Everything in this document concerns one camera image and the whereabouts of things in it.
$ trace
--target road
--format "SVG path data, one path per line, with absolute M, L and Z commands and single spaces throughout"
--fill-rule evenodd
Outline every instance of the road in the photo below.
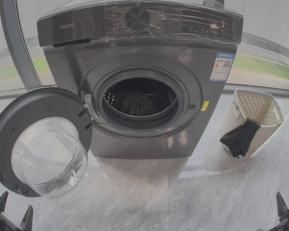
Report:
M 54 84 L 54 80 L 51 74 L 43 74 L 39 75 L 40 81 L 43 85 L 52 85 Z M 19 77 L 14 77 L 12 79 L 5 79 L 0 81 L 0 91 L 3 90 L 11 90 L 17 88 L 24 88 L 22 81 Z
M 54 83 L 51 74 L 39 75 L 39 78 L 43 85 L 49 85 Z M 289 89 L 289 80 L 279 79 L 275 76 L 266 75 L 258 72 L 237 69 L 231 70 L 227 83 Z M 23 87 L 24 86 L 19 77 L 0 81 L 0 91 Z
M 287 79 L 241 69 L 232 69 L 227 83 L 289 89 Z

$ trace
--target energy label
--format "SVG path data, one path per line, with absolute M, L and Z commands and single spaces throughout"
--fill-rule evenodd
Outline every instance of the energy label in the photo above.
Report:
M 234 59 L 235 54 L 217 52 L 210 81 L 226 81 Z

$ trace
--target control panel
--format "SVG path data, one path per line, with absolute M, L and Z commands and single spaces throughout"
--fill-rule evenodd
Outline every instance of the control panel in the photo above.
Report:
M 233 17 L 207 8 L 184 7 L 182 33 L 229 41 L 233 39 Z
M 228 12 L 209 7 L 171 3 L 141 2 L 105 5 L 105 31 L 110 38 L 208 39 L 239 44 L 233 33 L 235 23 Z

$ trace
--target black cloth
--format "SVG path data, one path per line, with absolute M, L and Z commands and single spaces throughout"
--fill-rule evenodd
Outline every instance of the black cloth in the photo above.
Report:
M 154 100 L 141 91 L 130 91 L 128 88 L 119 91 L 114 106 L 130 115 L 151 115 L 156 112 Z
M 245 156 L 259 128 L 261 126 L 257 121 L 247 118 L 247 121 L 243 125 L 226 133 L 220 139 L 220 142 L 228 146 L 233 157 L 239 158 L 240 155 Z

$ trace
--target robotic claw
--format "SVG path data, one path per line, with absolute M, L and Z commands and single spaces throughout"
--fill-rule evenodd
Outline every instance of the robotic claw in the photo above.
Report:
M 0 231 L 32 231 L 33 208 L 31 205 L 28 206 L 19 227 L 3 215 L 8 195 L 8 191 L 5 191 L 0 197 Z
M 5 210 L 6 200 L 8 198 L 8 191 L 5 191 L 0 197 L 0 231 L 32 231 L 33 208 L 29 205 L 21 223 L 20 228 L 13 224 L 8 218 L 3 215 Z M 279 217 L 279 224 L 268 231 L 289 231 L 289 208 L 287 207 L 280 192 L 276 195 L 277 212 Z
M 283 197 L 280 192 L 276 195 L 277 201 L 277 213 L 279 217 L 279 224 L 268 231 L 289 231 L 289 208 L 287 207 Z

